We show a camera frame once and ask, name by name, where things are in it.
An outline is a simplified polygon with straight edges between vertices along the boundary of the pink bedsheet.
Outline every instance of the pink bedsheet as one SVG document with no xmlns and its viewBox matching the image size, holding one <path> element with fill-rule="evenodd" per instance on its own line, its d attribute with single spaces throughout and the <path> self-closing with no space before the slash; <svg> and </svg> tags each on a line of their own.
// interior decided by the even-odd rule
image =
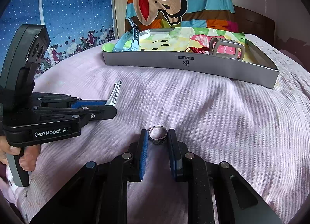
<svg viewBox="0 0 310 224">
<path fill-rule="evenodd" d="M 82 99 L 108 99 L 117 80 L 122 86 L 114 119 L 42 145 L 30 187 L 18 197 L 22 215 L 30 221 L 86 162 L 110 161 L 141 129 L 163 125 L 206 161 L 230 162 L 289 222 L 310 188 L 310 74 L 256 36 L 246 36 L 280 69 L 274 89 L 191 71 L 106 66 L 100 46 L 40 76 L 35 91 Z M 128 223 L 187 223 L 186 185 L 173 181 L 166 146 L 150 144 L 148 151 L 143 181 L 128 187 Z"/>
</svg>

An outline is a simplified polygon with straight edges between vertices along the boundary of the colorful cloth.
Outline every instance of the colorful cloth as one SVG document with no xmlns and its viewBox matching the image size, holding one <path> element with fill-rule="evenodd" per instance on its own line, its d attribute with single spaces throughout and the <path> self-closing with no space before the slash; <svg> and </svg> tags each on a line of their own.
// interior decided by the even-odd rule
<svg viewBox="0 0 310 224">
<path fill-rule="evenodd" d="M 166 33 L 158 33 L 153 35 L 143 35 L 140 37 L 139 51 L 175 51 L 185 52 L 189 47 L 201 48 L 210 47 L 211 38 L 233 39 L 244 45 L 245 53 L 243 61 L 258 64 L 257 60 L 250 52 L 246 43 L 244 33 L 233 33 L 229 31 L 216 30 L 212 28 L 192 28 L 192 27 L 176 27 L 172 31 Z M 102 51 L 112 52 L 115 43 L 106 43 L 102 45 Z M 125 47 L 131 46 L 131 40 L 125 43 Z M 235 54 L 235 48 L 229 46 L 219 46 L 218 53 Z"/>
<path fill-rule="evenodd" d="M 126 16 L 141 30 L 203 27 L 238 32 L 234 13 L 232 0 L 128 0 Z"/>
</svg>

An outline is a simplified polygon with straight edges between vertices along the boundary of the red string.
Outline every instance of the red string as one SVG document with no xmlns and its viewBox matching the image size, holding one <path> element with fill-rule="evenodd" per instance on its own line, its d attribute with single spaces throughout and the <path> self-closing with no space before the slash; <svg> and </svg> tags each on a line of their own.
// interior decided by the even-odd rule
<svg viewBox="0 0 310 224">
<path fill-rule="evenodd" d="M 201 47 L 201 48 L 188 47 L 188 48 L 186 48 L 185 52 L 187 52 L 187 49 L 192 50 L 193 53 L 203 53 L 202 51 L 209 51 L 210 50 L 208 47 Z"/>
</svg>

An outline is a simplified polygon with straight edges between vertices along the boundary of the silver ring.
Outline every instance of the silver ring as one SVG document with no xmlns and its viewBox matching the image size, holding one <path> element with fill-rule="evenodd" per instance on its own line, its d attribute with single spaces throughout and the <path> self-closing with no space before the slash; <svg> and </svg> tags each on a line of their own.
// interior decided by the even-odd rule
<svg viewBox="0 0 310 224">
<path fill-rule="evenodd" d="M 152 131 L 155 130 L 155 129 L 162 129 L 164 130 L 164 135 L 162 137 L 159 137 L 159 138 L 152 138 L 151 135 L 152 135 Z M 152 128 L 150 128 L 148 130 L 148 138 L 149 140 L 153 143 L 153 144 L 156 144 L 156 145 L 159 145 L 161 143 L 163 143 L 165 140 L 166 140 L 166 137 L 167 137 L 167 130 L 165 127 L 163 126 L 160 126 L 160 125 L 156 125 L 156 126 L 153 126 Z"/>
</svg>

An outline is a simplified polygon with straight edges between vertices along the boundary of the red mouth print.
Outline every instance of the red mouth print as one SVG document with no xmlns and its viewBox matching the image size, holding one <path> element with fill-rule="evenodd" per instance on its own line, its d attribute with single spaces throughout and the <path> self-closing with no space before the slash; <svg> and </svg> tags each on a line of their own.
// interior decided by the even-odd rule
<svg viewBox="0 0 310 224">
<path fill-rule="evenodd" d="M 148 0 L 139 0 L 139 6 L 145 21 L 148 21 L 148 14 L 149 14 Z"/>
</svg>

